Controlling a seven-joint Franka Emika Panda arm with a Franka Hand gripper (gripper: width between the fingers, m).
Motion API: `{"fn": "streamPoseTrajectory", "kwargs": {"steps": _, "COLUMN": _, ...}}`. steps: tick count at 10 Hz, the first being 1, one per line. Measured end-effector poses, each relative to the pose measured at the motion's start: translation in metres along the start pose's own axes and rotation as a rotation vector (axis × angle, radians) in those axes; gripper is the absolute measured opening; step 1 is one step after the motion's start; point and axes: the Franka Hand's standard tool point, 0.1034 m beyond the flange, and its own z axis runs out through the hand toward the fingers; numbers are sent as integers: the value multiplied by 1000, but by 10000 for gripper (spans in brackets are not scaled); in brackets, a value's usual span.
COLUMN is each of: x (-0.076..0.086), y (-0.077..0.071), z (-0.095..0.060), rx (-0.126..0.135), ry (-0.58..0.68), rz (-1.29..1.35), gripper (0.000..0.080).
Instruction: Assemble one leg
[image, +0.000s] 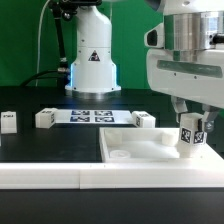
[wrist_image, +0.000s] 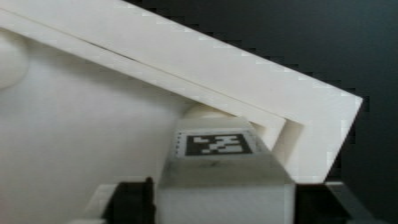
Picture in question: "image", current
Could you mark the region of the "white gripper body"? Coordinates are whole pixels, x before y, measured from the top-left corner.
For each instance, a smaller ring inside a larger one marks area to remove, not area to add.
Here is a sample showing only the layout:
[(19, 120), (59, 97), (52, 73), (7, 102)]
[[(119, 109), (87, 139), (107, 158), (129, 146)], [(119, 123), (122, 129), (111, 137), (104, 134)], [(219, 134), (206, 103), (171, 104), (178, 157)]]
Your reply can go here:
[(152, 90), (224, 109), (224, 50), (202, 51), (193, 63), (150, 49), (146, 63)]

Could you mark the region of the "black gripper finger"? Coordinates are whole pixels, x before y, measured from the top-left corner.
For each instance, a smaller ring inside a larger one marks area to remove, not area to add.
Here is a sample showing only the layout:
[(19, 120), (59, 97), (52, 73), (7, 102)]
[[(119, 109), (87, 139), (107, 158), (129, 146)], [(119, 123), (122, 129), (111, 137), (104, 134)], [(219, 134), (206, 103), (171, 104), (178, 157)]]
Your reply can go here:
[(220, 109), (214, 106), (203, 104), (202, 110), (204, 111), (202, 117), (202, 130), (206, 133), (210, 133), (214, 130), (214, 121), (218, 116)]
[(183, 98), (172, 96), (171, 103), (176, 113), (176, 122), (179, 123), (181, 115), (188, 112), (186, 102)]

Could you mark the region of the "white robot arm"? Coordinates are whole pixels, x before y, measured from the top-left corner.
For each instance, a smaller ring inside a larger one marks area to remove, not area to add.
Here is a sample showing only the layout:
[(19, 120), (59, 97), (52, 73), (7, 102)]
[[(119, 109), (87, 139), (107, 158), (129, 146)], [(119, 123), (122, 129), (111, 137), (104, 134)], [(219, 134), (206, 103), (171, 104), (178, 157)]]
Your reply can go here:
[[(187, 100), (202, 105), (198, 129), (210, 132), (224, 109), (224, 0), (145, 0), (163, 21), (144, 35), (149, 48), (147, 79), (172, 99), (176, 119), (188, 113)], [(111, 60), (111, 21), (95, 3), (77, 10), (77, 58), (69, 90), (82, 95), (119, 89)]]

